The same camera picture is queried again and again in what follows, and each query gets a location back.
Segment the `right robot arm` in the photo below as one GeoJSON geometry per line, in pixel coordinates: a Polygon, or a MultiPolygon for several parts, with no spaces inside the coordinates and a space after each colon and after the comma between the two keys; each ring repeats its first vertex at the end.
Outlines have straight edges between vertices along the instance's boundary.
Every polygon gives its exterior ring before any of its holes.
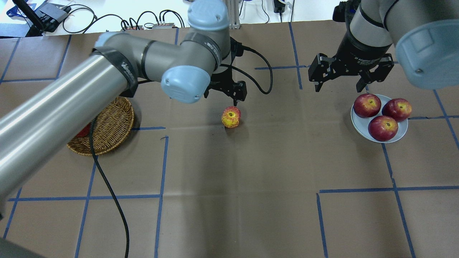
{"type": "Polygon", "coordinates": [[[359,76],[357,92],[382,82],[397,61],[415,87],[457,86],[457,0],[348,0],[334,8],[333,21],[346,33],[333,57],[319,53],[308,69],[319,92],[323,83],[359,76]]]}

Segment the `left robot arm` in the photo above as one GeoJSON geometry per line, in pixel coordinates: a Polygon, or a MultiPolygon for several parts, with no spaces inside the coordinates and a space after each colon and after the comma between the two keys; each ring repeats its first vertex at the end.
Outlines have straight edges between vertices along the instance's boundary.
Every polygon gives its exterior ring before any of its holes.
{"type": "Polygon", "coordinates": [[[13,192],[117,96],[133,97],[138,78],[156,81],[170,98],[192,104],[231,54],[222,0],[195,0],[179,45],[105,32],[91,55],[1,118],[1,218],[13,192]]]}

